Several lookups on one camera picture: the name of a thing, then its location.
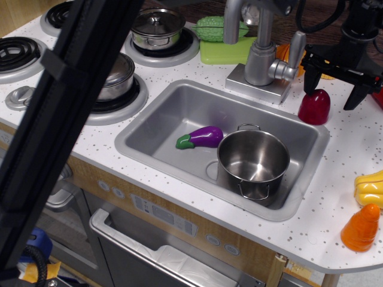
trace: cable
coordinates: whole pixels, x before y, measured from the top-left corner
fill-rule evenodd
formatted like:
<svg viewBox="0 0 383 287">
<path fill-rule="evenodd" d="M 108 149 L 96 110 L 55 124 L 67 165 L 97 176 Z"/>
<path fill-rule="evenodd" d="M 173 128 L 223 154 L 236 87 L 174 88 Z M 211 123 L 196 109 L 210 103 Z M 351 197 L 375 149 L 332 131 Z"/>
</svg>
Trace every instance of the cable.
<svg viewBox="0 0 383 287">
<path fill-rule="evenodd" d="M 346 7 L 346 0 L 338 0 L 338 4 L 336 6 L 334 13 L 327 20 L 311 27 L 302 26 L 302 16 L 303 16 L 303 11 L 305 9 L 305 4 L 306 4 L 306 0 L 300 0 L 298 8 L 297 8 L 297 14 L 295 16 L 295 21 L 300 31 L 309 34 L 309 33 L 318 32 L 319 30 L 326 28 L 328 25 L 332 24 L 336 19 L 338 19 Z"/>
<path fill-rule="evenodd" d="M 25 246 L 23 254 L 30 256 L 36 263 L 38 275 L 35 287 L 44 287 L 48 273 L 44 254 L 40 249 L 32 245 Z"/>
<path fill-rule="evenodd" d="M 374 39 L 374 40 L 372 41 L 372 43 L 373 43 L 373 46 L 375 47 L 375 49 L 376 49 L 379 53 L 383 54 L 383 49 L 381 49 L 381 48 L 378 46 L 378 43 L 376 43 L 376 39 Z"/>
</svg>

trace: oven handle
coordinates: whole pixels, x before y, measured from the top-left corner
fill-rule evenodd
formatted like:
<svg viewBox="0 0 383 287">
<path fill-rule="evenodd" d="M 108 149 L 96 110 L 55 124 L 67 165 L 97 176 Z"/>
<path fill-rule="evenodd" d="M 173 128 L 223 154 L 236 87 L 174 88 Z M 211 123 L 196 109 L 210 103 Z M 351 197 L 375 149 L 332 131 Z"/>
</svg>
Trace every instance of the oven handle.
<svg viewBox="0 0 383 287">
<path fill-rule="evenodd" d="M 68 183 L 64 183 L 58 192 L 49 196 L 45 203 L 45 208 L 56 213 L 66 211 L 75 204 L 74 192 L 74 187 Z"/>
<path fill-rule="evenodd" d="M 118 246 L 130 255 L 144 261 L 158 271 L 185 283 L 187 286 L 238 287 L 237 282 L 215 271 L 211 267 L 186 255 L 185 253 L 164 245 L 154 251 L 127 235 L 110 227 L 107 222 L 110 214 L 98 209 L 90 218 L 90 228 L 97 235 Z"/>
</svg>

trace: drain hole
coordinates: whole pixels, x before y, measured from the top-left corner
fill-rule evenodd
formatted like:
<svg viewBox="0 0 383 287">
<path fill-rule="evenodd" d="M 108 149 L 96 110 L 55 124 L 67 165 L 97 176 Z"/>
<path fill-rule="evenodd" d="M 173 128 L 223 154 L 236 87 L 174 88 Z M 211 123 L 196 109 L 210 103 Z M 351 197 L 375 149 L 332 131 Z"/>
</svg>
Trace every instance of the drain hole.
<svg viewBox="0 0 383 287">
<path fill-rule="evenodd" d="M 212 163 L 210 163 L 208 165 L 208 167 L 206 168 L 206 174 L 214 181 L 217 180 L 217 176 L 218 176 L 218 162 L 217 161 L 213 161 Z"/>
</svg>

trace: purple eggplant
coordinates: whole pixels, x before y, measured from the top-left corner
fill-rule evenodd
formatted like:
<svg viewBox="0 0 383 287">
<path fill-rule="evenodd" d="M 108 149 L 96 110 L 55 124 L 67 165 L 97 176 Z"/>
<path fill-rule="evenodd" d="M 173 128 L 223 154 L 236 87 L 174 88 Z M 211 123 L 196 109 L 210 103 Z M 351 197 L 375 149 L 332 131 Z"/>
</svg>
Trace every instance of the purple eggplant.
<svg viewBox="0 0 383 287">
<path fill-rule="evenodd" d="M 223 132 L 219 127 L 208 126 L 180 137 L 177 139 L 175 147 L 179 149 L 194 148 L 196 146 L 216 148 L 222 138 Z"/>
</svg>

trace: black coil burner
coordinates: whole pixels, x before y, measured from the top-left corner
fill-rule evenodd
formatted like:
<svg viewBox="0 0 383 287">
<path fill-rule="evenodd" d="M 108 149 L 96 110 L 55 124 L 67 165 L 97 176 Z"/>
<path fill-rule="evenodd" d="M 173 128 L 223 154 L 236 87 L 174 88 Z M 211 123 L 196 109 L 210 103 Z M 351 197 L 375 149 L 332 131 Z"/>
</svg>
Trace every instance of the black coil burner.
<svg viewBox="0 0 383 287">
<path fill-rule="evenodd" d="M 48 22 L 56 29 L 61 29 L 68 17 L 69 9 L 72 7 L 72 4 L 73 1 L 64 2 L 49 9 L 47 13 Z"/>
<path fill-rule="evenodd" d="M 93 105 L 92 112 L 113 112 L 126 106 L 129 106 L 139 94 L 139 83 L 134 78 L 132 87 L 125 94 L 113 100 L 96 101 Z"/>
<path fill-rule="evenodd" d="M 167 49 L 152 51 L 152 50 L 143 49 L 134 43 L 133 45 L 137 49 L 137 51 L 139 51 L 142 55 L 146 57 L 166 58 L 166 57 L 182 54 L 183 52 L 185 52 L 187 49 L 190 48 L 192 43 L 193 43 L 192 33 L 186 29 L 183 29 L 178 42 Z"/>
<path fill-rule="evenodd" d="M 36 41 L 25 37 L 0 39 L 0 72 L 8 72 L 39 59 Z"/>
</svg>

